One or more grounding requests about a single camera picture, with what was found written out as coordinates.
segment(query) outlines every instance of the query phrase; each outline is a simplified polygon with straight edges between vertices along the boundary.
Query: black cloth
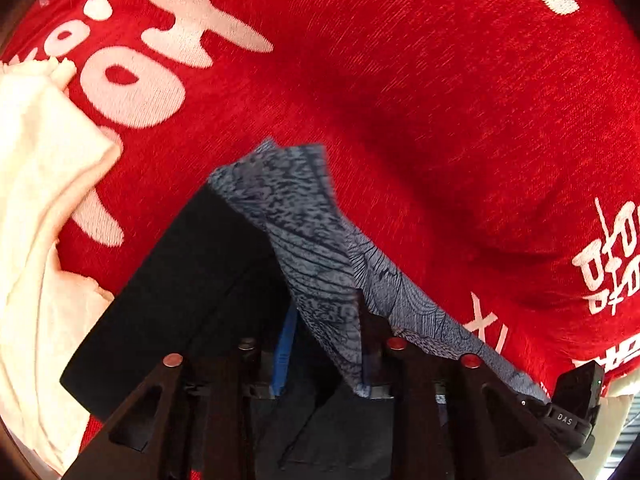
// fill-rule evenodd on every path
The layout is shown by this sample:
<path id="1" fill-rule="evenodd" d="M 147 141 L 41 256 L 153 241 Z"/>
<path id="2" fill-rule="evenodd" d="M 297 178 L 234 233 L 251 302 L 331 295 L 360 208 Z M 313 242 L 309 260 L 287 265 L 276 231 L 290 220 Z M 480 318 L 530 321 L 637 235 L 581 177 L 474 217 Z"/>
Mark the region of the black cloth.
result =
<path id="1" fill-rule="evenodd" d="M 356 396 L 298 323 L 278 400 L 251 404 L 256 480 L 383 480 L 391 470 L 394 404 Z"/>
<path id="2" fill-rule="evenodd" d="M 279 330 L 289 293 L 267 235 L 203 186 L 89 332 L 61 384 L 106 420 L 162 358 Z"/>

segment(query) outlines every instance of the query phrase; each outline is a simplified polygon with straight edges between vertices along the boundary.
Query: cream cloth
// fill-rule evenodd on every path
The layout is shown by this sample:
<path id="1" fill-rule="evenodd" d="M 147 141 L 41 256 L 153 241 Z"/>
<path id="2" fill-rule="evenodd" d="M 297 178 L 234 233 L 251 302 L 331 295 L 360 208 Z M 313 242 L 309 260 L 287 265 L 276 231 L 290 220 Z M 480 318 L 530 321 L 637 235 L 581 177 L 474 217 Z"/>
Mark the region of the cream cloth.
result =
<path id="1" fill-rule="evenodd" d="M 120 156 L 63 93 L 75 73 L 0 64 L 0 415 L 59 473 L 88 421 L 60 375 L 113 296 L 60 269 L 56 237 Z"/>

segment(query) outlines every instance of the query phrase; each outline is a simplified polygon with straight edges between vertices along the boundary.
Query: black line pattern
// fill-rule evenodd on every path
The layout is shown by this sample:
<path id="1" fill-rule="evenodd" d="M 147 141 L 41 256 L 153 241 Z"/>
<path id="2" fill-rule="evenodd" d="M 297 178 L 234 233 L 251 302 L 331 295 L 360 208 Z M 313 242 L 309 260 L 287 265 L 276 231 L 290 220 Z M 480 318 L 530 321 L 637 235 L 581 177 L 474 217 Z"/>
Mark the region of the black line pattern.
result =
<path id="1" fill-rule="evenodd" d="M 279 149 L 267 140 L 254 153 L 217 169 L 209 185 L 271 237 L 291 295 L 309 329 L 345 380 L 362 396 L 362 354 L 354 290 L 396 335 L 429 354 L 478 354 L 509 386 L 542 400 L 542 389 L 467 331 L 344 218 L 320 146 Z"/>

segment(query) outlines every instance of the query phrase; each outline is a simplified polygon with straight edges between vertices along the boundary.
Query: gray patterned fabric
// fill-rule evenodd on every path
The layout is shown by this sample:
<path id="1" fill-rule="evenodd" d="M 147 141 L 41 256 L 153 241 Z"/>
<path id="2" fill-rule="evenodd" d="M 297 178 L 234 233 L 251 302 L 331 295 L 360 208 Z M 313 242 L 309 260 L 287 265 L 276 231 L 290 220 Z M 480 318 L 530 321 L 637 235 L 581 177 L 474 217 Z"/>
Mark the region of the gray patterned fabric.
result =
<path id="1" fill-rule="evenodd" d="M 516 370 L 438 307 L 337 206 L 320 146 L 279 149 L 271 141 L 235 164 L 218 168 L 209 185 L 270 235 L 292 298 L 312 333 L 361 396 L 360 325 L 354 292 L 396 335 L 429 354 L 478 354 L 515 390 L 548 400 Z"/>

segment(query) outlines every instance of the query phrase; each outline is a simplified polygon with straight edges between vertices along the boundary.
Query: red blanket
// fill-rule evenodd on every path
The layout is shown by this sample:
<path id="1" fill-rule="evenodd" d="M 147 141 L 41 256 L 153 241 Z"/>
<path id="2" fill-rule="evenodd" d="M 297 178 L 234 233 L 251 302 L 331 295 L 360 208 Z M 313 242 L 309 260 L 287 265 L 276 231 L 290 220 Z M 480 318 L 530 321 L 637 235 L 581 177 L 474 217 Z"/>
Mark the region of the red blanket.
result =
<path id="1" fill-rule="evenodd" d="M 640 50 L 610 0 L 39 0 L 15 55 L 73 60 L 124 143 L 60 235 L 114 293 L 212 168 L 322 142 L 345 215 L 535 380 L 638 363 Z"/>

